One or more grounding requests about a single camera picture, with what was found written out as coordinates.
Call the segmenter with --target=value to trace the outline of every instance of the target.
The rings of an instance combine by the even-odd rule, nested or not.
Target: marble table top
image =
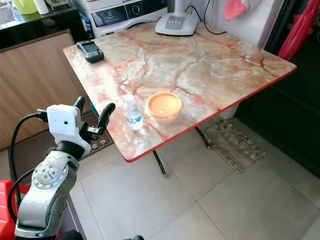
[[[104,60],[88,63],[76,45],[63,51],[101,113],[115,103],[107,127],[127,162],[133,162],[229,107],[291,74],[296,66],[228,34],[213,35],[199,23],[193,36],[155,33],[155,23],[94,40]],[[138,131],[126,122],[125,94],[145,106],[160,91],[179,95],[184,108],[171,124],[144,114]]]

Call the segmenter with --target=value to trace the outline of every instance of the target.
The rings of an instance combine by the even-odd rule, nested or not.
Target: yellow container
[[[33,14],[37,12],[34,0],[12,0],[21,14]]]
[[[153,94],[146,101],[146,110],[160,124],[170,124],[184,107],[182,99],[170,91]]]

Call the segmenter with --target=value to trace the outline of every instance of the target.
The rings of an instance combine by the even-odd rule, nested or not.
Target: white lamp
[[[155,26],[158,34],[174,36],[190,36],[194,34],[198,24],[198,17],[185,13],[184,1],[175,0],[174,12],[163,15]]]

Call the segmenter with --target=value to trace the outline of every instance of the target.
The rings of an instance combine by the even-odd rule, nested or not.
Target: plastic bottle cap
[[[133,96],[132,94],[127,94],[124,96],[124,101],[126,104],[128,105],[133,105],[136,103],[135,101],[135,96]]]

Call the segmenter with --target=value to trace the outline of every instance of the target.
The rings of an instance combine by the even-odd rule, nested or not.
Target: metal table leg
[[[203,132],[202,132],[197,126],[195,127],[195,130],[196,130],[196,131],[198,132],[198,134],[200,134],[200,136],[202,137],[202,139],[203,139],[206,147],[207,147],[208,149],[210,149],[210,148],[211,148],[210,143],[208,142],[208,139],[207,139],[206,136],[203,134]]]
[[[164,166],[162,165],[162,162],[161,162],[161,160],[160,160],[160,158],[159,158],[159,156],[158,156],[158,153],[156,152],[156,150],[154,150],[154,151],[152,151],[152,152],[153,152],[153,155],[154,155],[154,157],[155,157],[155,160],[156,160],[157,163],[159,164],[159,167],[160,167],[160,169],[161,169],[161,172],[162,172],[163,177],[164,177],[164,178],[167,178],[168,175],[167,175],[167,173],[166,173],[166,170],[165,170]]]

